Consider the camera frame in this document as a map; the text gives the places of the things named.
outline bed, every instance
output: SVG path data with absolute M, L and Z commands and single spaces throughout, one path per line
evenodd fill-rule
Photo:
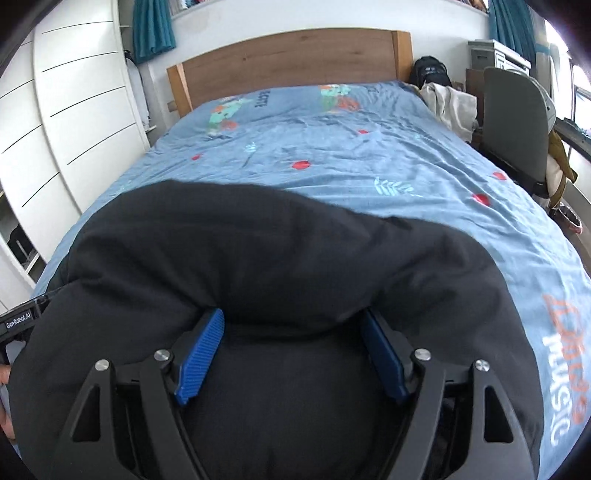
M 72 227 L 35 294 L 94 212 L 165 179 L 263 184 L 376 216 L 445 223 L 492 255 L 523 321 L 543 388 L 539 478 L 547 480 L 589 419 L 591 280 L 526 192 L 400 82 L 412 64 L 408 33 L 324 29 L 171 67 L 181 120 Z

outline white cabinet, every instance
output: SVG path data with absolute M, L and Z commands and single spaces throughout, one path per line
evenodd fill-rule
M 148 148 L 117 1 L 63 0 L 0 78 L 0 311 L 27 299 L 63 235 Z M 25 265 L 7 245 L 17 225 L 38 252 Z

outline blue duvet cover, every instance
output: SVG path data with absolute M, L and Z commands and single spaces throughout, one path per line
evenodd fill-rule
M 272 89 L 202 105 L 84 213 L 35 294 L 90 215 L 165 179 L 264 184 L 472 235 L 501 269 L 537 357 L 545 406 L 540 479 L 566 457 L 591 413 L 591 281 L 542 209 L 402 84 Z

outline wooden headboard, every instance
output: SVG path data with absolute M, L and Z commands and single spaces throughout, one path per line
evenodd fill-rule
M 178 114 L 202 103 L 272 87 L 408 81 L 410 33 L 321 28 L 246 40 L 168 69 Z

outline metal screw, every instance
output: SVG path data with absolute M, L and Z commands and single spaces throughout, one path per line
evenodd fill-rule
M 97 363 L 95 363 L 95 370 L 98 370 L 99 372 L 104 372 L 108 368 L 109 368 L 109 361 L 108 360 L 99 360 Z
M 491 365 L 486 360 L 476 360 L 474 366 L 479 372 L 488 372 L 491 369 Z
M 423 362 L 428 362 L 431 359 L 431 352 L 426 348 L 417 348 L 414 351 L 414 356 Z
M 170 358 L 170 352 L 168 350 L 156 350 L 154 358 L 158 362 L 165 362 Z

